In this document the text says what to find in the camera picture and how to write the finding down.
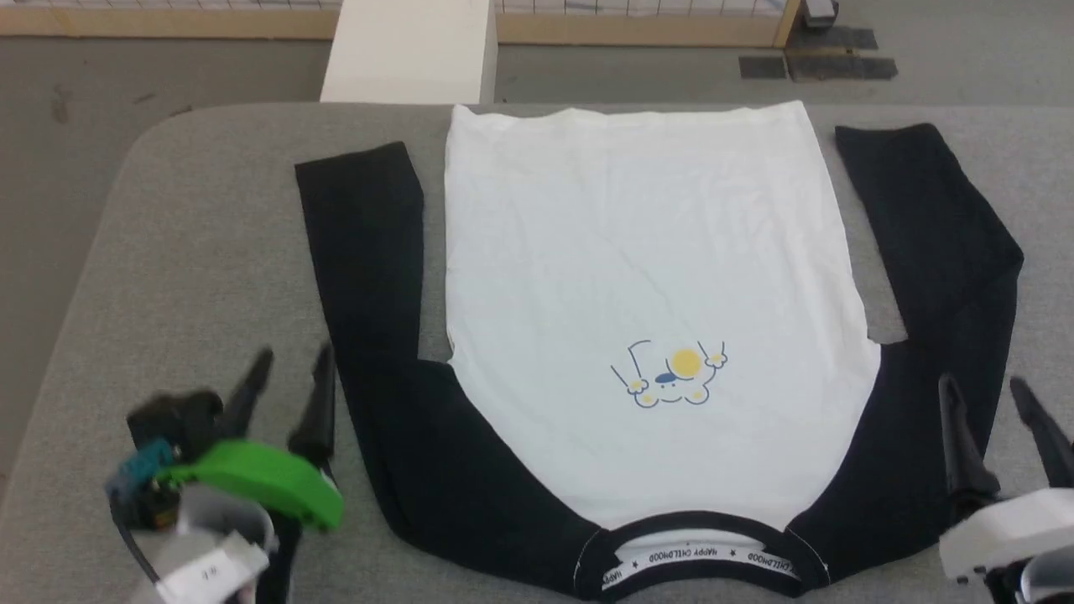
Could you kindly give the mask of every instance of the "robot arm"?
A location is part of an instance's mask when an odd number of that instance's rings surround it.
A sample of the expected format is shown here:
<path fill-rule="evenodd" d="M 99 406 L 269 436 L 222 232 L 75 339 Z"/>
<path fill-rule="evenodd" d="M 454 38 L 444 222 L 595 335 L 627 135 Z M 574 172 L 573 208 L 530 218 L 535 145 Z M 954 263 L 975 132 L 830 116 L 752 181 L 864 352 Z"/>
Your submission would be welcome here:
<path fill-rule="evenodd" d="M 186 602 L 171 598 L 170 577 L 224 550 L 234 555 L 242 576 L 252 580 L 244 579 L 245 585 L 229 590 L 222 601 L 286 603 L 304 526 L 331 529 L 338 523 L 342 500 L 329 468 L 335 445 L 332 348 L 325 345 L 318 356 L 309 402 L 288 440 L 289 454 L 243 440 L 271 363 L 272 353 L 260 353 L 227 405 L 218 398 L 214 404 L 216 396 L 205 392 L 163 396 L 128 418 L 135 443 L 150 444 L 140 446 L 132 458 L 140 461 L 135 465 L 141 471 L 131 473 L 128 462 L 106 491 L 118 510 L 114 516 L 124 541 L 147 577 L 132 604 Z M 172 455 L 160 455 L 163 451 Z M 286 479 L 274 473 L 286 474 Z M 251 483 L 256 488 L 247 490 Z M 173 536 L 150 564 L 130 529 L 166 530 L 169 519 L 175 521 Z"/>
<path fill-rule="evenodd" d="M 1002 500 L 966 420 L 955 379 L 940 378 L 948 501 L 955 526 L 940 537 L 940 560 L 960 584 L 982 577 L 997 604 L 1074 595 L 1074 450 L 1021 378 L 1011 380 L 1015 406 L 1033 433 L 1049 488 Z"/>

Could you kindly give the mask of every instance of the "concrete floor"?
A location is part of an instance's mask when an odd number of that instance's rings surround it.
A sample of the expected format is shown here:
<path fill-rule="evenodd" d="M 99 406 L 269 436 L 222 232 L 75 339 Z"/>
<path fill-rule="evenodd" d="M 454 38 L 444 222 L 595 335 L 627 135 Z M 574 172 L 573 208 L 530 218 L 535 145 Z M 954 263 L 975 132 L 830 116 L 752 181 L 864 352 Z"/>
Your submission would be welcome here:
<path fill-rule="evenodd" d="M 740 51 L 504 47 L 496 98 L 1074 106 L 1070 0 L 842 4 L 840 24 L 873 27 L 880 54 L 896 58 L 894 82 L 743 82 Z M 328 53 L 323 42 L 0 40 L 0 501 L 127 148 L 178 112 L 316 100 Z"/>

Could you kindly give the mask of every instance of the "raglan shirt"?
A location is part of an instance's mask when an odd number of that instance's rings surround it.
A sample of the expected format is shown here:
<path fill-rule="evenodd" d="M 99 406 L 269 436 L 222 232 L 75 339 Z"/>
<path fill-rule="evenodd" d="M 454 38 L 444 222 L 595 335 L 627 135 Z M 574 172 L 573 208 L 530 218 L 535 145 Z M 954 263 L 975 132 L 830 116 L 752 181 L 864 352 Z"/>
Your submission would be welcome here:
<path fill-rule="evenodd" d="M 901 342 L 867 337 L 799 103 L 456 107 L 446 233 L 402 143 L 297 166 L 391 530 L 586 600 L 694 577 L 799 595 L 934 544 L 950 522 L 938 379 L 958 380 L 985 451 L 1022 254 L 933 126 L 840 127 L 836 144 Z M 419 351 L 440 337 L 422 327 L 440 284 L 450 364 Z"/>
<path fill-rule="evenodd" d="M 458 106 L 445 182 L 450 363 L 571 509 L 608 529 L 712 510 L 782 530 L 819 497 L 880 346 L 801 103 Z"/>

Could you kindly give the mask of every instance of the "neckline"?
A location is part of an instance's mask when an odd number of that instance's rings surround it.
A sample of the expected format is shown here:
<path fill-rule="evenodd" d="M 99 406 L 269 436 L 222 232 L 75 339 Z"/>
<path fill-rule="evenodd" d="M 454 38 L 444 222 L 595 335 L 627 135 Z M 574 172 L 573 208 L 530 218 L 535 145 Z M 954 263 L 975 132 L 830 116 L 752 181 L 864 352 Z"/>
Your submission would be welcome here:
<path fill-rule="evenodd" d="M 615 553 L 620 547 L 644 535 L 679 529 L 713 529 L 745 535 L 764 544 L 765 555 L 789 562 L 793 573 L 765 569 L 757 562 L 732 561 L 723 556 L 719 559 L 713 556 L 692 558 L 687 547 L 685 558 L 669 557 L 623 580 L 605 586 L 606 573 L 626 562 Z M 703 577 L 737 579 L 792 598 L 828 584 L 823 563 L 816 555 L 784 532 L 750 518 L 717 512 L 688 510 L 651 516 L 611 531 L 598 531 L 579 556 L 575 591 L 583 600 L 619 600 L 662 583 Z"/>

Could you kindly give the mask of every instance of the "cable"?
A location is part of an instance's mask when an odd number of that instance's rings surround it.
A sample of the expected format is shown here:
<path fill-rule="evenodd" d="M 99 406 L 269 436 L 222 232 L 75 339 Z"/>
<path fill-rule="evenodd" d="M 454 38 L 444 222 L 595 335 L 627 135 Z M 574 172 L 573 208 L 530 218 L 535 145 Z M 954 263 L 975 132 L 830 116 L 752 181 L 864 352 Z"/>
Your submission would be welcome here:
<path fill-rule="evenodd" d="M 116 523 L 116 528 L 119 529 L 119 536 L 122 537 L 124 544 L 127 545 L 128 551 L 134 557 L 134 561 L 137 565 L 142 567 L 142 572 L 145 576 L 149 577 L 149 581 L 154 585 L 160 583 L 160 575 L 157 574 L 156 569 L 153 564 L 145 558 L 145 553 L 142 553 L 142 548 L 137 546 L 137 542 L 134 541 L 134 535 L 131 534 L 131 530 L 127 528 L 127 523 L 124 522 L 122 515 L 119 508 L 119 502 L 116 501 L 115 497 L 108 498 L 108 507 L 112 509 L 112 521 Z"/>

